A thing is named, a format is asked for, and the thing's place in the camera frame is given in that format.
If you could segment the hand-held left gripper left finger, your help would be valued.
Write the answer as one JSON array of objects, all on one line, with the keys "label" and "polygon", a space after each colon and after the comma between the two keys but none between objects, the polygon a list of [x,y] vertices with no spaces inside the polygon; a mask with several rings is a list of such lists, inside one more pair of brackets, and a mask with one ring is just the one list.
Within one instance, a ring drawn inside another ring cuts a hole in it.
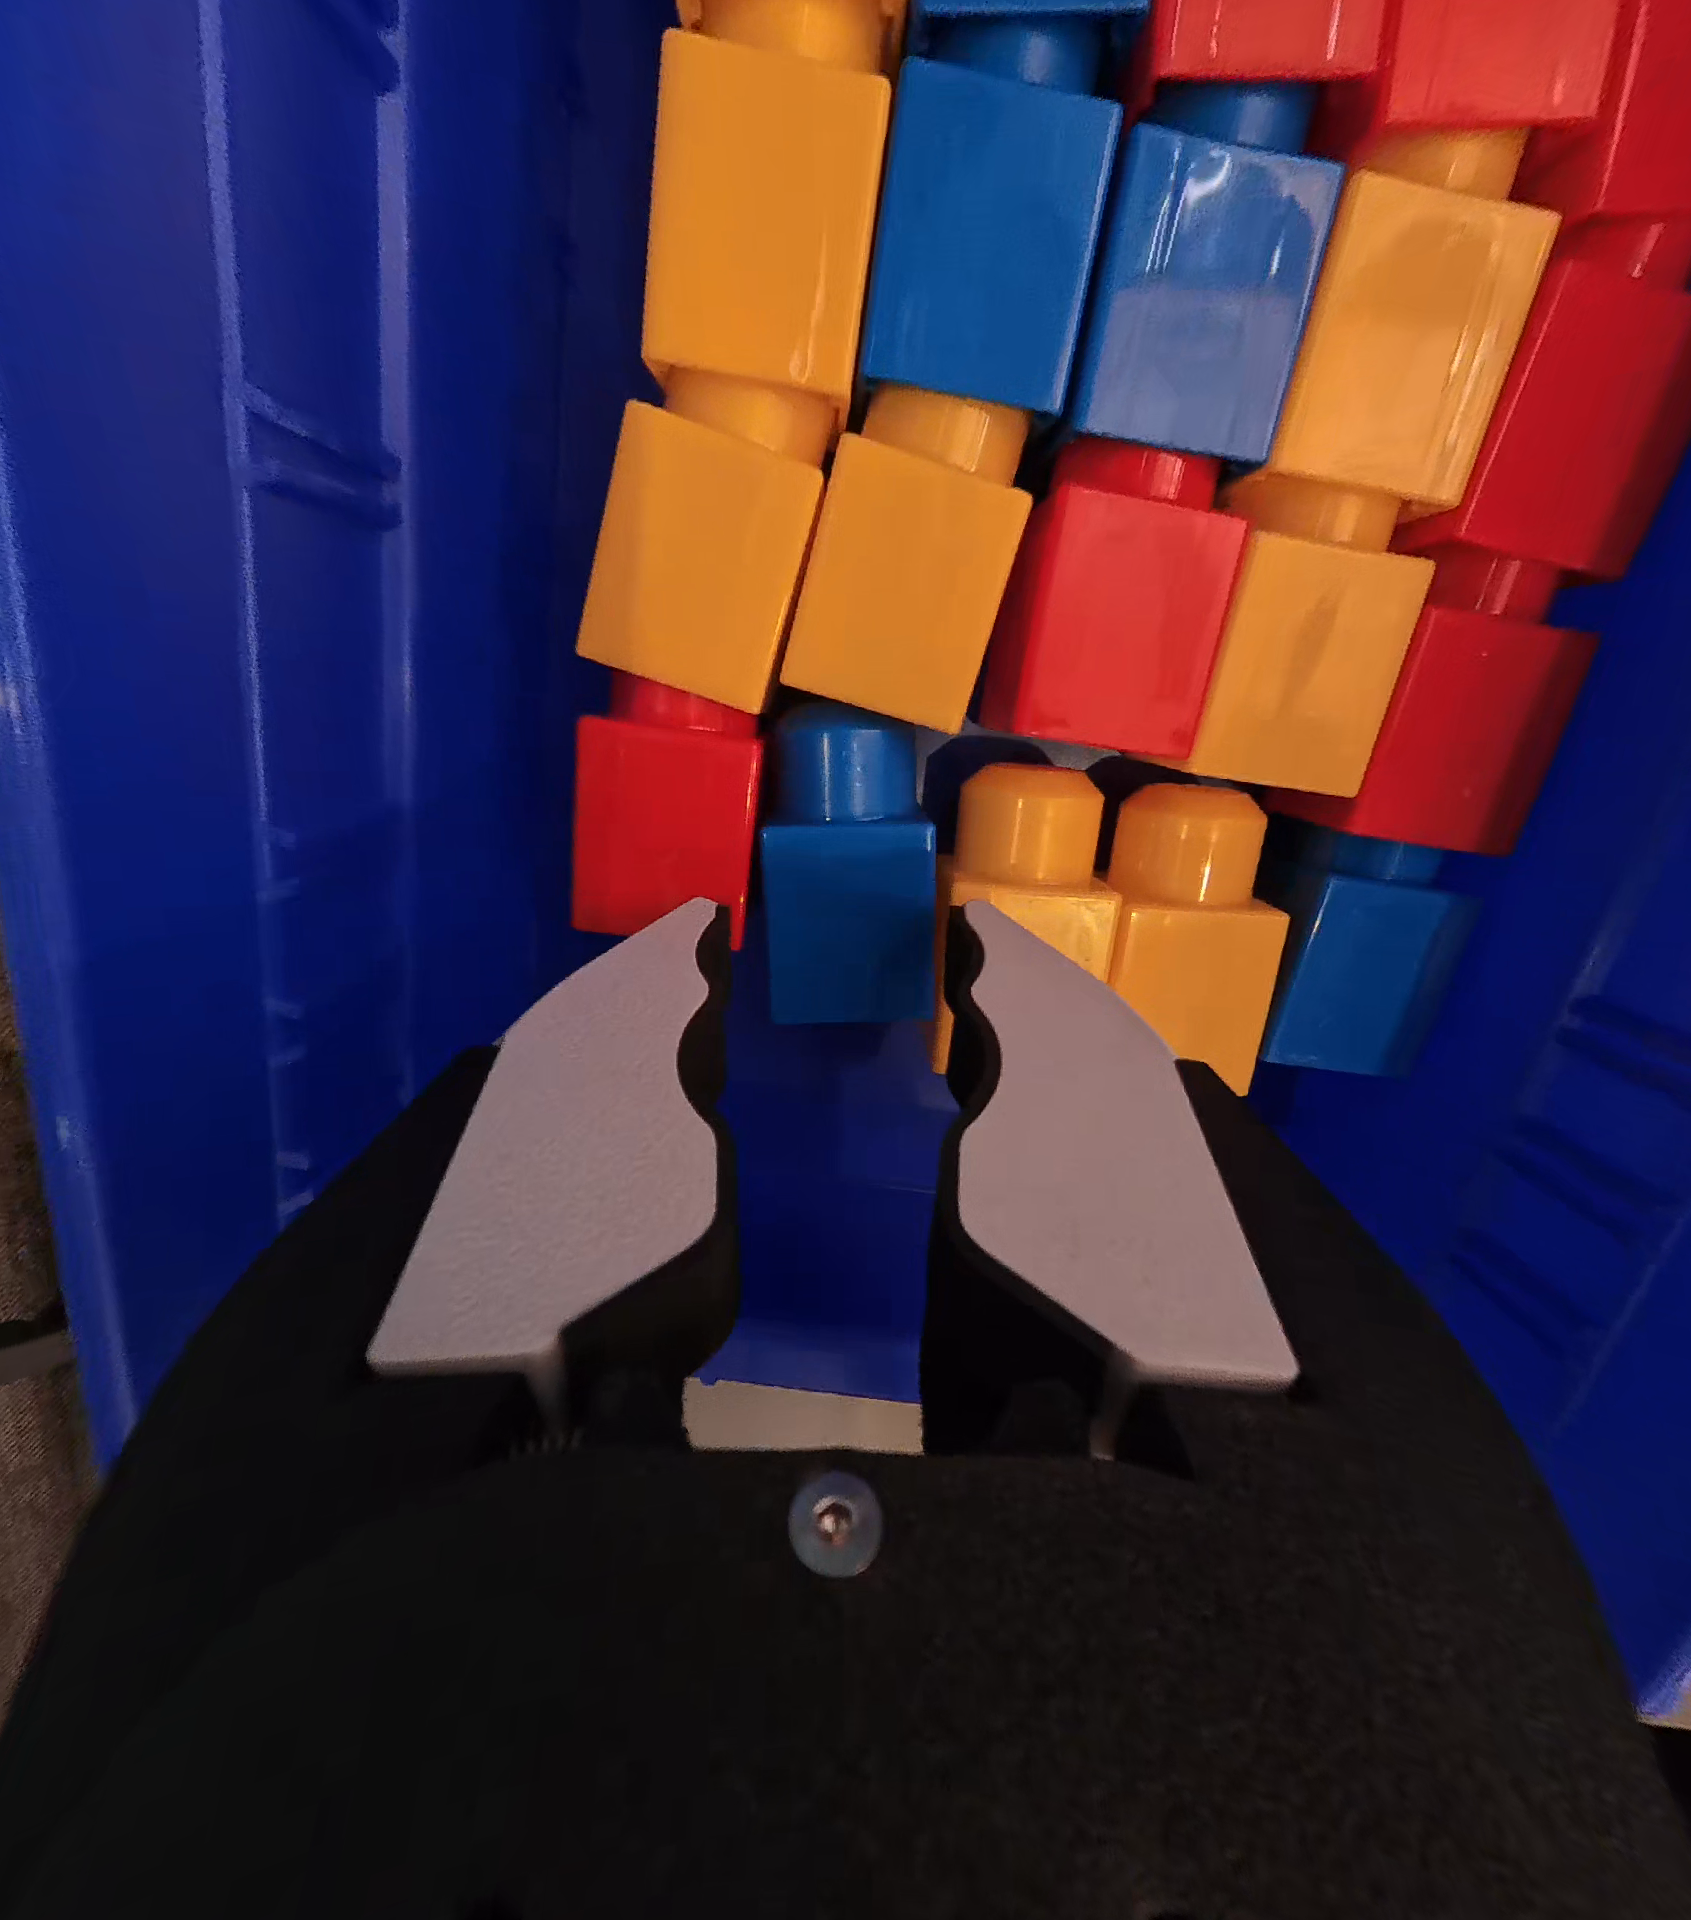
[{"label": "hand-held left gripper left finger", "polygon": [[720,1111],[732,911],[690,898],[505,1031],[371,1341],[401,1378],[523,1379],[547,1427],[684,1383],[742,1301]]}]

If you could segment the blue mega block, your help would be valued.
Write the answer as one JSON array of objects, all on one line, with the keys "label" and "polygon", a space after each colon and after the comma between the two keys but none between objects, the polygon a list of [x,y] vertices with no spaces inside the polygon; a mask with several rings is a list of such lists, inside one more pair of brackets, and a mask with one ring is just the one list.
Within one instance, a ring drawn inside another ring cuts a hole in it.
[{"label": "blue mega block", "polygon": [[778,718],[770,771],[760,852],[772,1020],[926,1020],[938,836],[920,806],[912,726],[808,700]]}]

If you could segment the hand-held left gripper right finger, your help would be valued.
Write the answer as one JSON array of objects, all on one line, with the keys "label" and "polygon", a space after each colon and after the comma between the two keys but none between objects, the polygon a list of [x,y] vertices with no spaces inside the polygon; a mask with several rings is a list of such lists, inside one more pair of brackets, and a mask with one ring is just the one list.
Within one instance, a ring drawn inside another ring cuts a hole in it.
[{"label": "hand-held left gripper right finger", "polygon": [[924,1450],[1172,1450],[1172,1392],[1286,1395],[1298,1356],[1174,1050],[994,904],[952,910],[946,964]]}]

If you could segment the blue plastic bin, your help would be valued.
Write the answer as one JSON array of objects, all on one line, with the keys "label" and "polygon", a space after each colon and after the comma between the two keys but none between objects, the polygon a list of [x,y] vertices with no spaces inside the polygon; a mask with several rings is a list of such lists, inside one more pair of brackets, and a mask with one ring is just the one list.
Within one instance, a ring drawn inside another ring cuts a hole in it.
[{"label": "blue plastic bin", "polygon": [[[0,918],[105,1461],[571,921],[678,3],[0,3]],[[1248,1091],[1460,1335],[1691,1729],[1691,438],[1404,1071]],[[918,1443],[934,1023],[734,945],[714,1443]]]}]

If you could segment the pile of coloured toy bricks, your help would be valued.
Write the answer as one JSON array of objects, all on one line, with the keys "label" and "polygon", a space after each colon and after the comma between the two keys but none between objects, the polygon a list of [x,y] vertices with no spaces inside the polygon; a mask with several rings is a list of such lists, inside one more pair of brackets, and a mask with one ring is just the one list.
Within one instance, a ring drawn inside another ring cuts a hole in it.
[{"label": "pile of coloured toy bricks", "polygon": [[1402,1073],[1691,438],[1691,3],[678,3],[571,921],[762,891],[806,701],[1248,1091]]}]

